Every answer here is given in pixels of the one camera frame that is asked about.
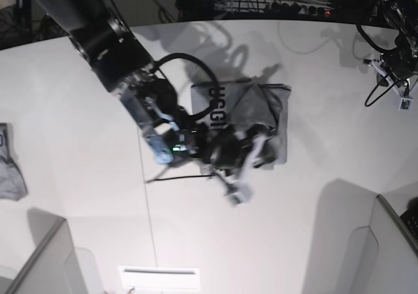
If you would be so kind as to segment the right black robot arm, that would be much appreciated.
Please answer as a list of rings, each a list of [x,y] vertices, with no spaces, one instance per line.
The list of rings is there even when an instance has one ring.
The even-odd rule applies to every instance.
[[[239,132],[228,125],[213,134],[203,118],[221,101],[221,84],[201,60],[185,53],[154,60],[125,23],[113,0],[36,0],[64,29],[107,92],[114,94],[142,131],[155,156],[166,167],[197,161],[227,174],[271,164],[276,152],[261,125]],[[208,106],[188,113],[178,103],[174,86],[156,73],[182,59],[194,63],[210,79]]]

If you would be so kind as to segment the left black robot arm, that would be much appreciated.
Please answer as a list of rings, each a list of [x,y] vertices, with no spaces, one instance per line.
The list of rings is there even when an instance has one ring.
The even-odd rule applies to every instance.
[[[387,24],[398,31],[396,46],[378,46],[362,28],[366,18],[355,25],[362,38],[381,55],[381,68],[393,80],[408,79],[417,74],[417,0],[371,0],[364,9],[376,7]]]

